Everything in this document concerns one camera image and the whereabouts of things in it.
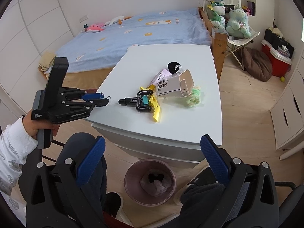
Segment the white patterned sleeve forearm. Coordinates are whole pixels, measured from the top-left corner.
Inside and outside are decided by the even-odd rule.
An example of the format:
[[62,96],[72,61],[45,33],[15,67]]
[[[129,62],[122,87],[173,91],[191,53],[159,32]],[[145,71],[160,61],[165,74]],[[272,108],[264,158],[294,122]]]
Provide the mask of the white patterned sleeve forearm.
[[27,156],[37,145],[37,140],[26,132],[22,118],[8,125],[1,134],[1,197],[23,225],[26,224],[26,203],[21,192],[14,192],[13,188],[22,175]]

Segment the person's left hand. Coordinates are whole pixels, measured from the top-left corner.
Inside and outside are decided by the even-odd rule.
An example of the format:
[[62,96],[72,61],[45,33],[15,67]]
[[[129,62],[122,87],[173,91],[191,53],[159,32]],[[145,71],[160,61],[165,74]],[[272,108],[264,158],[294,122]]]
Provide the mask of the person's left hand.
[[37,139],[37,134],[39,130],[51,130],[53,136],[56,136],[60,125],[55,125],[48,120],[32,120],[31,119],[31,111],[30,110],[23,118],[22,123],[25,131],[29,136],[34,139]]

